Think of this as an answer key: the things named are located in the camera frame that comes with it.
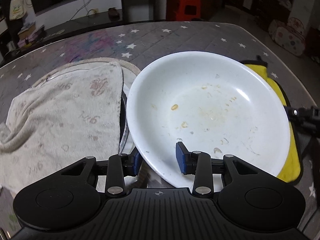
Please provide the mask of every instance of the red stool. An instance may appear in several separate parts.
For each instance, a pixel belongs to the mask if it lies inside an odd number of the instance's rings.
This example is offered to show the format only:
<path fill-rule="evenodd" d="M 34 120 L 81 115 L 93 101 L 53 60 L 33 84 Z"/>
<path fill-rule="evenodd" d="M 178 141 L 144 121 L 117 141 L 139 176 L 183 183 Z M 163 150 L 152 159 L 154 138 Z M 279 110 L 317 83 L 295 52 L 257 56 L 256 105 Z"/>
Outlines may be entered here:
<path fill-rule="evenodd" d="M 200 0 L 178 0 L 178 10 L 175 11 L 176 21 L 190 21 L 200 18 Z"/>

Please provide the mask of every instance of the crosshair logo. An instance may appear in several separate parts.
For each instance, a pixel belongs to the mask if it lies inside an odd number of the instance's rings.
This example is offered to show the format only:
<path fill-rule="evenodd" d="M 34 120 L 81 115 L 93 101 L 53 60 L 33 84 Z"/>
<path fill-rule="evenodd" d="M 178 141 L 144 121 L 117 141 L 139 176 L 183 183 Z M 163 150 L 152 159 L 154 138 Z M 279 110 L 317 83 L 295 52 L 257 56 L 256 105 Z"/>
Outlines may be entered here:
<path fill-rule="evenodd" d="M 157 191 L 157 192 L 154 193 L 154 194 L 156 194 L 157 196 L 161 196 L 161 195 L 163 195 L 164 193 L 163 193 L 162 191 Z"/>

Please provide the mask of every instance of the black tv stand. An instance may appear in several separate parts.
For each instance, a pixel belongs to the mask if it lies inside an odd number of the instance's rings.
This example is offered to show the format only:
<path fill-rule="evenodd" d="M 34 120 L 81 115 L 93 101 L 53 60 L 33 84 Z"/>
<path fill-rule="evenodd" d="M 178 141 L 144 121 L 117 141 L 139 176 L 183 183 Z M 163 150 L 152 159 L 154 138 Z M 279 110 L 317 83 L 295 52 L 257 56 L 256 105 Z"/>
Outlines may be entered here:
<path fill-rule="evenodd" d="M 120 9 L 117 11 L 120 15 L 117 18 L 110 18 L 108 12 L 101 12 L 85 17 L 80 17 L 71 21 L 67 21 L 55 27 L 47 29 L 43 34 L 43 38 L 41 38 L 35 44 L 31 45 L 28 48 L 20 48 L 19 50 L 8 53 L 4 57 L 4 60 L 0 63 L 0 67 L 44 45 L 60 41 L 66 38 L 70 38 L 72 36 L 79 35 L 82 33 L 124 25 L 122 10 Z"/>

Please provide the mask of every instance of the cable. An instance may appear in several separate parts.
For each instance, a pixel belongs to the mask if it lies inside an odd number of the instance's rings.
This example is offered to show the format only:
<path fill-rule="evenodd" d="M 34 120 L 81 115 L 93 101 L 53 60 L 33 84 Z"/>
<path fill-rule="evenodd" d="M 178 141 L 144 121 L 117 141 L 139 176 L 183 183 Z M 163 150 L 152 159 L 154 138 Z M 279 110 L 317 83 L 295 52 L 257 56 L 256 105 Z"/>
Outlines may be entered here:
<path fill-rule="evenodd" d="M 28 3 L 27 3 L 27 0 L 24 0 L 24 3 L 25 3 L 29 8 L 33 7 L 33 5 L 32 5 L 32 1 L 31 1 L 31 0 L 30 0 L 30 2 L 31 2 L 31 3 L 30 3 L 30 4 L 28 4 Z"/>
<path fill-rule="evenodd" d="M 10 52 L 13 52 L 13 51 L 16 51 L 16 50 L 20 50 L 20 48 L 17 48 L 17 49 L 13 49 L 13 50 L 8 51 L 8 52 L 3 56 L 3 58 L 4 58 L 5 56 L 7 56 Z"/>
<path fill-rule="evenodd" d="M 86 7 L 92 0 L 89 0 L 87 3 L 85 3 L 83 6 L 81 6 L 81 8 L 79 10 L 76 11 L 76 13 L 71 17 L 71 19 L 69 21 L 71 21 L 73 19 L 74 16 L 76 16 L 76 14 L 82 10 L 84 7 Z"/>
<path fill-rule="evenodd" d="M 89 13 L 91 12 L 91 11 L 94 11 L 94 13 L 93 14 L 95 14 L 95 9 L 90 9 L 88 12 L 87 12 L 87 15 L 90 15 Z"/>
<path fill-rule="evenodd" d="M 85 5 L 84 0 L 82 0 L 82 1 L 83 1 L 84 8 L 85 8 L 85 10 L 87 11 L 87 14 L 88 14 L 89 12 L 88 12 L 87 6 Z"/>

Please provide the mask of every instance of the yellow cloth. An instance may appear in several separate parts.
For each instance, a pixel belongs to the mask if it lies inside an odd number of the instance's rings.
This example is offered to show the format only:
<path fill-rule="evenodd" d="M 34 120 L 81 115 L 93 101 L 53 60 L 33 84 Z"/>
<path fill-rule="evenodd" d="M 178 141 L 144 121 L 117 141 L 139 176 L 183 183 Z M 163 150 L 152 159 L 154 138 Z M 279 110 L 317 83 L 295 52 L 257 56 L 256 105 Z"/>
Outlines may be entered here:
<path fill-rule="evenodd" d="M 252 65 L 252 64 L 246 64 L 247 67 L 255 71 L 259 76 L 261 76 L 269 85 L 273 88 L 273 90 L 276 92 L 278 97 L 280 98 L 282 104 L 286 106 L 286 101 L 284 99 L 284 96 L 282 94 L 282 91 L 280 90 L 278 84 L 273 81 L 271 78 L 268 78 L 267 74 L 267 68 L 261 65 Z M 284 163 L 284 166 L 282 167 L 282 170 L 278 174 L 278 178 L 285 181 L 285 182 L 291 182 L 298 178 L 301 172 L 300 167 L 300 160 L 298 156 L 296 141 L 294 138 L 294 133 L 292 130 L 292 125 L 289 122 L 290 126 L 290 148 L 289 153 L 287 156 L 287 160 Z"/>

